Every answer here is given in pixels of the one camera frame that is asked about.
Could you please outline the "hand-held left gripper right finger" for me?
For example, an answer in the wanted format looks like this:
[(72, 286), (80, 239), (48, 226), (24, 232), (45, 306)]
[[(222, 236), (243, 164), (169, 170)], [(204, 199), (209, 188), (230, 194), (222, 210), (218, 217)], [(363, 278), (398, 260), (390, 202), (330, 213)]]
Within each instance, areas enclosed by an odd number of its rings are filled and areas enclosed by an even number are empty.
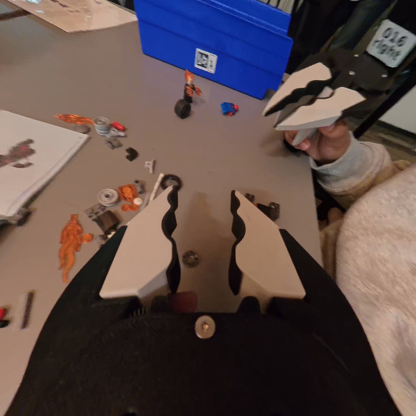
[(231, 191), (231, 214), (231, 292), (258, 300), (304, 299), (304, 286), (278, 225), (237, 190)]

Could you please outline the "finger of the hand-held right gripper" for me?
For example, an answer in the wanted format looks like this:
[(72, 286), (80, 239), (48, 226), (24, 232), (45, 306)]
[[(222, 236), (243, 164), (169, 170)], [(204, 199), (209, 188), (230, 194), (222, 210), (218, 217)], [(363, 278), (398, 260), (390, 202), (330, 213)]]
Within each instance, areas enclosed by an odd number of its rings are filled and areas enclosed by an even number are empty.
[(332, 90), (325, 87), (312, 103), (300, 105), (277, 117), (274, 129), (293, 131), (329, 126), (341, 117), (345, 110), (365, 100), (366, 98), (356, 90), (346, 87)]
[(316, 98), (325, 87), (330, 86), (332, 73), (319, 62), (291, 74), (270, 98), (262, 115), (267, 117), (283, 110), (286, 106), (296, 104), (303, 98), (308, 102)]

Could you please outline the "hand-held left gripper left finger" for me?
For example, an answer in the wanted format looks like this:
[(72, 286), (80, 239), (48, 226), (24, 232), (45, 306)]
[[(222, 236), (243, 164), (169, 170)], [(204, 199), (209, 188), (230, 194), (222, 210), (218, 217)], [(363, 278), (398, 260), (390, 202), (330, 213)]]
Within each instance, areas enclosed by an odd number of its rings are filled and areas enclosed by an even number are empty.
[(178, 187), (169, 186), (127, 225), (104, 283), (102, 299), (176, 293), (180, 262), (173, 233), (177, 227)]

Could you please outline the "dark grey lego motorcycle frame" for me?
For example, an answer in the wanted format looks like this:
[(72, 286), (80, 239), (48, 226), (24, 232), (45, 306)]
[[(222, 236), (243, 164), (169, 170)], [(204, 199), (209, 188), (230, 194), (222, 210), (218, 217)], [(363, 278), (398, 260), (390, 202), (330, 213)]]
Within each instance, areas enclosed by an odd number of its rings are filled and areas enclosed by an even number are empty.
[(280, 205), (276, 202), (270, 202), (268, 205), (257, 203), (255, 201), (255, 196), (246, 193), (245, 197), (249, 200), (254, 206), (256, 206), (263, 214), (265, 214), (271, 221), (275, 222), (280, 217)]

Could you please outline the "person's right forearm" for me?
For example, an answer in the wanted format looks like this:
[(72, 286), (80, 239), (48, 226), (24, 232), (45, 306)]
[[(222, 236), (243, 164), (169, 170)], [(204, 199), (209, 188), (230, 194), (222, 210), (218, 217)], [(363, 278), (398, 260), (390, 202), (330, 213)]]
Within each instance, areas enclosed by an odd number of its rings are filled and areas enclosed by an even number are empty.
[(330, 163), (310, 157), (317, 181), (345, 210), (373, 187), (400, 172), (386, 149), (377, 143), (358, 141), (347, 132), (347, 148)]

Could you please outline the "black lego engine block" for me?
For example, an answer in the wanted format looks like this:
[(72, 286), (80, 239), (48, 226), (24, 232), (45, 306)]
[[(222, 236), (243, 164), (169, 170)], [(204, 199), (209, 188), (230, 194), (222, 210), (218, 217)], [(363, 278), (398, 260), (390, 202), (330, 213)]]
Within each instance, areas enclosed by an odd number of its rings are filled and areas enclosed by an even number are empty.
[(84, 210), (84, 213), (100, 228), (103, 234), (108, 235), (113, 231), (117, 231), (119, 220), (105, 205), (97, 203)]

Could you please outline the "orange skull lego tile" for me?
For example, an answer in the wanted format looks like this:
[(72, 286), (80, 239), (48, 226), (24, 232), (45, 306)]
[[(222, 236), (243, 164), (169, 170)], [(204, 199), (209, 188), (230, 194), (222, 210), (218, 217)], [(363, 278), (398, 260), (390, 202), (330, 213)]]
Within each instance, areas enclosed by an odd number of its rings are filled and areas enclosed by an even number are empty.
[(118, 193), (123, 201), (133, 203), (138, 198), (138, 192), (135, 184), (122, 185), (118, 187)]

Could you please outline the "flat grey lego wheel hub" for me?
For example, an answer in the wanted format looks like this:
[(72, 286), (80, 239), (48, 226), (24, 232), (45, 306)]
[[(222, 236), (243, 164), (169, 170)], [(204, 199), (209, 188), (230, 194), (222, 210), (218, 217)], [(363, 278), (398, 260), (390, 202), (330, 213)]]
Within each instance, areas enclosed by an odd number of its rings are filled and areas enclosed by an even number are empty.
[(120, 201), (120, 195), (117, 190), (105, 188), (97, 193), (97, 201), (105, 207), (116, 206)]

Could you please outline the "large orange lego flame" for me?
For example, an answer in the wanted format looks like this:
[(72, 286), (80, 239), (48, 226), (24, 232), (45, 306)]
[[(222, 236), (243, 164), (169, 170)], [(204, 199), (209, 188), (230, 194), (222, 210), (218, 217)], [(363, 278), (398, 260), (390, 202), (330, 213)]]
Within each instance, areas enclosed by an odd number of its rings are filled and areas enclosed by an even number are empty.
[(78, 214), (71, 214), (69, 222), (64, 226), (60, 235), (59, 269), (62, 271), (63, 283), (69, 282), (69, 273), (75, 263), (75, 253), (82, 244), (82, 227)]

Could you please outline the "flame-head lego minifigure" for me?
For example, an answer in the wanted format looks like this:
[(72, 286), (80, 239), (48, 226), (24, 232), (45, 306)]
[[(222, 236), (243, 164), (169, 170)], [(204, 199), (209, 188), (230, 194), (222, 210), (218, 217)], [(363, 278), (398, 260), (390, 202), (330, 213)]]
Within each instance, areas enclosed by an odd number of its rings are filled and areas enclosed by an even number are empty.
[(201, 96), (201, 90), (194, 84), (194, 75), (189, 70), (185, 70), (184, 100), (192, 104), (193, 96)]

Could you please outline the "lego instruction booklet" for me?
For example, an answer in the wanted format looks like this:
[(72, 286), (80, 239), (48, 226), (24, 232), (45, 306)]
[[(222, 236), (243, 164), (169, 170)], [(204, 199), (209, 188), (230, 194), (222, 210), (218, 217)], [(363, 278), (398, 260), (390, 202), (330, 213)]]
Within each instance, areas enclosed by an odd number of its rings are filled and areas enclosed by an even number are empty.
[(17, 223), (29, 200), (89, 139), (88, 134), (1, 110), (1, 220)]

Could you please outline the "person's right hand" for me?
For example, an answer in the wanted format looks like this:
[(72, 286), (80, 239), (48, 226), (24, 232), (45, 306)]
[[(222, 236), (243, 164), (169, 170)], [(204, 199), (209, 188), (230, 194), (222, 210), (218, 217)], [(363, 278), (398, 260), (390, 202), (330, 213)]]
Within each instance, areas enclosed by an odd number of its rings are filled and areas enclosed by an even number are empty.
[(347, 119), (318, 128), (313, 135), (294, 146), (297, 133), (298, 131), (284, 131), (283, 136), (291, 147), (305, 152), (318, 165), (331, 164), (340, 159), (347, 152), (352, 141)]

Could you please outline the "blue plastic bin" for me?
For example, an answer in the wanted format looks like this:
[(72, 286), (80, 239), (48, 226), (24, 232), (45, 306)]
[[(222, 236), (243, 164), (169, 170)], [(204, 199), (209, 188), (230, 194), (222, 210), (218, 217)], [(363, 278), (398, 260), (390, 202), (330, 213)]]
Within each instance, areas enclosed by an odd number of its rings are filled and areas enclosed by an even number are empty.
[(143, 54), (262, 100), (283, 80), (291, 14), (255, 0), (136, 0)]

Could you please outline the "person's grey hoodie torso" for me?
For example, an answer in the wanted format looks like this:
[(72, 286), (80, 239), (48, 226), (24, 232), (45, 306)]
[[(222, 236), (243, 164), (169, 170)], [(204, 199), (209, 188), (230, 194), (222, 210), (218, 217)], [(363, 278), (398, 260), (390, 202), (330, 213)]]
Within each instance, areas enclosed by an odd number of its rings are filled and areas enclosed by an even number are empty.
[(334, 256), (338, 286), (402, 415), (415, 415), (415, 248), (411, 166), (350, 206)]

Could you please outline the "printed paper sheet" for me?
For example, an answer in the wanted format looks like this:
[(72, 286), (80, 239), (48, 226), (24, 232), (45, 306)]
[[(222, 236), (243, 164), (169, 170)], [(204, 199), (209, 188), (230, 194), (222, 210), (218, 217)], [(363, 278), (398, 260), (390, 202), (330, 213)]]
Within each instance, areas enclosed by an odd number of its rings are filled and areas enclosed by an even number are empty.
[(138, 22), (134, 12), (106, 0), (7, 0), (6, 3), (67, 33), (91, 32)]

